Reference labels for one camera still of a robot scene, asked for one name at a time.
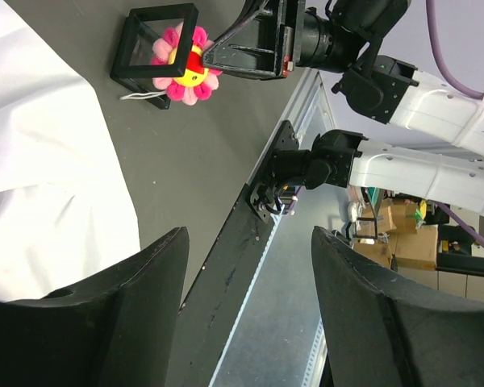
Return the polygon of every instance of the flower plush toy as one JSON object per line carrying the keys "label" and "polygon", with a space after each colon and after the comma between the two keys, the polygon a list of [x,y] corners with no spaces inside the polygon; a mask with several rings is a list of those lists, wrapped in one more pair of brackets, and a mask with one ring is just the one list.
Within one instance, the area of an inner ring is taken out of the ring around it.
{"label": "flower plush toy", "polygon": [[[182,28],[183,23],[175,28],[167,28],[163,37],[154,42],[151,65],[171,65],[174,62]],[[219,88],[217,76],[221,74],[219,70],[202,66],[202,52],[213,44],[213,41],[208,40],[204,28],[196,27],[192,39],[194,43],[188,56],[185,74],[177,78],[152,79],[154,87],[165,90],[170,100],[183,101],[186,105],[194,105],[199,99],[208,99],[212,91]]]}

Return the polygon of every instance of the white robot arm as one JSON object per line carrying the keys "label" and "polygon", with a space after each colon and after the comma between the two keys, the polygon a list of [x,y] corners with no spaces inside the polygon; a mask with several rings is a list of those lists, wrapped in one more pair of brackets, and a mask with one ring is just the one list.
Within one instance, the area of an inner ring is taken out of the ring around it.
{"label": "white robot arm", "polygon": [[[390,123],[434,135],[484,156],[484,98],[475,100],[431,74],[415,71]],[[445,202],[484,216],[484,161],[362,141],[350,184]]]}

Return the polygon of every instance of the black acrylic frame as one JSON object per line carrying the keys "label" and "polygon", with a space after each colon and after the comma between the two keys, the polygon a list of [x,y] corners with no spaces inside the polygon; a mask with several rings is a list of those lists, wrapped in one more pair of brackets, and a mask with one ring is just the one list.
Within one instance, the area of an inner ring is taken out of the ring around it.
{"label": "black acrylic frame", "polygon": [[[371,200],[371,194],[369,193],[369,190],[366,189],[365,193],[368,196],[369,203],[371,203],[372,200]],[[371,212],[373,213],[372,218],[366,218],[366,217],[358,217],[357,218],[357,221],[359,221],[359,222],[373,222],[374,235],[362,235],[362,234],[359,234],[357,230],[355,230],[355,234],[353,234],[353,237],[352,237],[349,232],[351,230],[352,225],[356,224],[356,223],[349,222],[346,225],[346,228],[345,228],[347,239],[349,239],[349,240],[351,240],[351,239],[374,239],[374,240],[378,240],[378,212],[380,211],[380,207],[382,205],[382,199],[383,199],[383,191],[382,191],[382,193],[380,193],[378,195],[378,200],[375,203],[375,205],[371,206]]]}
{"label": "black acrylic frame", "polygon": [[[198,14],[198,9],[193,3],[175,6],[151,6],[131,10],[120,36],[111,70],[111,79],[133,93],[149,93],[151,90],[136,82],[136,78],[182,77],[185,74],[186,62],[192,49],[192,38]],[[145,23],[170,19],[183,19],[183,29],[177,45],[175,61],[172,64],[158,66],[150,64],[129,65],[139,35],[152,41],[156,41],[160,37]],[[150,98],[147,101],[160,109],[169,109],[170,106],[170,99],[166,95]]]}

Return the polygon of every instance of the cardboard box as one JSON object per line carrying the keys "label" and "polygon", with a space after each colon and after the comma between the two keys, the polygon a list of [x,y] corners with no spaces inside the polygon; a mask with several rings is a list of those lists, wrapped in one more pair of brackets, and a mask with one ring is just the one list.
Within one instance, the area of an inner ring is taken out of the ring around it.
{"label": "cardboard box", "polygon": [[390,252],[389,245],[386,243],[378,242],[376,244],[355,243],[353,250],[362,254],[366,258],[381,264],[386,268],[390,268],[390,262],[393,259],[393,255]]}
{"label": "cardboard box", "polygon": [[[396,227],[393,223],[393,213],[391,211],[392,201],[384,201],[377,214],[377,228],[378,234],[389,232]],[[373,210],[367,206],[363,211],[361,218],[373,218]],[[373,221],[360,221],[361,229],[358,231],[358,235],[374,236],[374,224]]]}
{"label": "cardboard box", "polygon": [[417,221],[414,218],[418,205],[416,203],[405,203],[395,200],[391,205],[394,228],[391,233],[394,234],[416,234]]}
{"label": "cardboard box", "polygon": [[437,227],[422,226],[417,234],[399,234],[394,256],[399,267],[436,270]]}

